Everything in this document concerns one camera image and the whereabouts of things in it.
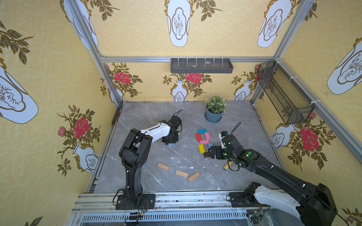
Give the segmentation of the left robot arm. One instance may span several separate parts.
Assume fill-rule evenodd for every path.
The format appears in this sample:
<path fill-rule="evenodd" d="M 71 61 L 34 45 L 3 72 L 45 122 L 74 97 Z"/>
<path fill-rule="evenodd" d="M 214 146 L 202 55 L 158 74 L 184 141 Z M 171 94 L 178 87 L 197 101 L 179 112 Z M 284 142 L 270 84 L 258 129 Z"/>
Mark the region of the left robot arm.
<path fill-rule="evenodd" d="M 147 209 L 155 208 L 155 194 L 144 194 L 141 185 L 141 170 L 146 163 L 153 142 L 161 139 L 166 145 L 178 141 L 182 120 L 173 115 L 170 120 L 161 120 L 148 129 L 130 130 L 120 151 L 119 157 L 125 168 L 126 185 L 122 194 L 117 196 L 116 210 L 135 210 L 146 205 Z"/>

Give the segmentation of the red block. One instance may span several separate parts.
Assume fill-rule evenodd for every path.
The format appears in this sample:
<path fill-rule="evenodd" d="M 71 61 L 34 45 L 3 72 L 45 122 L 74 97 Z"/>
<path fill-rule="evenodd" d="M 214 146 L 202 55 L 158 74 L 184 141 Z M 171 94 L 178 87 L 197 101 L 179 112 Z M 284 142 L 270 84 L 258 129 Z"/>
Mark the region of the red block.
<path fill-rule="evenodd" d="M 202 140 L 201 135 L 197 133 L 196 135 L 197 142 L 200 142 Z"/>

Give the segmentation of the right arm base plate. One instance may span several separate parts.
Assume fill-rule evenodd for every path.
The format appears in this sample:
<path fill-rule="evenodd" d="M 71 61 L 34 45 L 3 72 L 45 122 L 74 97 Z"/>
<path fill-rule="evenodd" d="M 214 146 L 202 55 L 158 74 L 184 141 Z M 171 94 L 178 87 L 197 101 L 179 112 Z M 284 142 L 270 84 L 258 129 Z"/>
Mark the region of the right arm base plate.
<path fill-rule="evenodd" d="M 233 208 L 238 207 L 253 207 L 262 209 L 264 207 L 269 208 L 269 205 L 259 203 L 253 194 L 246 192 L 232 192 L 226 196 L 226 201 L 232 204 Z"/>

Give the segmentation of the teal block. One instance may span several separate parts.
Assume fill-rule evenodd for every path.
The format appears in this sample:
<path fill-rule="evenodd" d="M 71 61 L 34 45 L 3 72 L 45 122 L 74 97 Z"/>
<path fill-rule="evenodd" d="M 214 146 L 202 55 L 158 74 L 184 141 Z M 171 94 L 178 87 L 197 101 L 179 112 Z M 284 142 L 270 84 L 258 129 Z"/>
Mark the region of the teal block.
<path fill-rule="evenodd" d="M 205 133 L 207 133 L 206 129 L 198 130 L 198 134 L 205 134 Z"/>

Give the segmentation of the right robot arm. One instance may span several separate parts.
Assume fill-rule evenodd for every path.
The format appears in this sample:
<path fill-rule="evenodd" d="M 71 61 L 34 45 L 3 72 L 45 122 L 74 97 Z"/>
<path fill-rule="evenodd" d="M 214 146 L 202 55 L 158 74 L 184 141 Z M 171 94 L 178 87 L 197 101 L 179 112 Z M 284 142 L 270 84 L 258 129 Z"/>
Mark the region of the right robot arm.
<path fill-rule="evenodd" d="M 244 149 L 237 138 L 226 131 L 220 133 L 220 146 L 209 147 L 213 159 L 228 160 L 238 169 L 246 169 L 275 184 L 282 192 L 252 182 L 243 192 L 229 194 L 232 207 L 277 208 L 299 219 L 305 226 L 330 226 L 337 216 L 331 191 L 323 184 L 314 185 L 276 166 L 259 152 Z"/>

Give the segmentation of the yellow block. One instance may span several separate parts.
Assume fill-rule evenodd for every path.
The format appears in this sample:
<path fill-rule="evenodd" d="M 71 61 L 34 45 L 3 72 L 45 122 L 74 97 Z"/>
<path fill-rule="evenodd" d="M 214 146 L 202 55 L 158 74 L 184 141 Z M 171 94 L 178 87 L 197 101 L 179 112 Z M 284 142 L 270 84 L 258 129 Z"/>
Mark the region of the yellow block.
<path fill-rule="evenodd" d="M 199 151 L 201 154 L 205 153 L 204 145 L 202 145 L 202 144 L 199 145 Z"/>

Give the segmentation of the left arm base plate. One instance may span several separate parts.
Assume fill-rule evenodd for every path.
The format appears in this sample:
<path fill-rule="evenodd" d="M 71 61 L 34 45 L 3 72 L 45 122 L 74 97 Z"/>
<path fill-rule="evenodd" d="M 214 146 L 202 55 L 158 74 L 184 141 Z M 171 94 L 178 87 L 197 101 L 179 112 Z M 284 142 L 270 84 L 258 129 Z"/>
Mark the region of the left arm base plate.
<path fill-rule="evenodd" d="M 152 210 L 155 208 L 156 195 L 155 194 L 142 194 L 139 204 L 133 204 L 127 200 L 123 195 L 117 197 L 116 210 L 136 210 L 145 209 Z"/>

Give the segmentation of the dark brown block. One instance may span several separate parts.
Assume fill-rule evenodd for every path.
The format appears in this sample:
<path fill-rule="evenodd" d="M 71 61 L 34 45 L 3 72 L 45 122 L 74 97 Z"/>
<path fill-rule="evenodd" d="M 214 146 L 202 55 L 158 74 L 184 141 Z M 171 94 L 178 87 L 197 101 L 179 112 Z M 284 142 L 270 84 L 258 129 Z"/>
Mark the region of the dark brown block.
<path fill-rule="evenodd" d="M 205 157 L 205 158 L 209 158 L 209 157 L 211 157 L 211 154 L 210 154 L 209 152 L 205 152 L 205 153 L 204 153 L 204 157 Z"/>

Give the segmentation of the pink block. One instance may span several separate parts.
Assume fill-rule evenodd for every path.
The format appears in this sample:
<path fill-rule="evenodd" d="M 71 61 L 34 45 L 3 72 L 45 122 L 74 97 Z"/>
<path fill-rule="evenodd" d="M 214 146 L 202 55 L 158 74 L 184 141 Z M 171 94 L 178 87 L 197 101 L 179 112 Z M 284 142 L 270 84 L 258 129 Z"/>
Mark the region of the pink block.
<path fill-rule="evenodd" d="M 210 134 L 208 132 L 205 133 L 206 140 L 211 140 Z"/>
<path fill-rule="evenodd" d="M 207 145 L 207 144 L 209 144 L 209 143 L 210 143 L 209 140 L 201 140 L 201 141 L 200 141 L 200 144 L 201 144 L 201 145 Z"/>

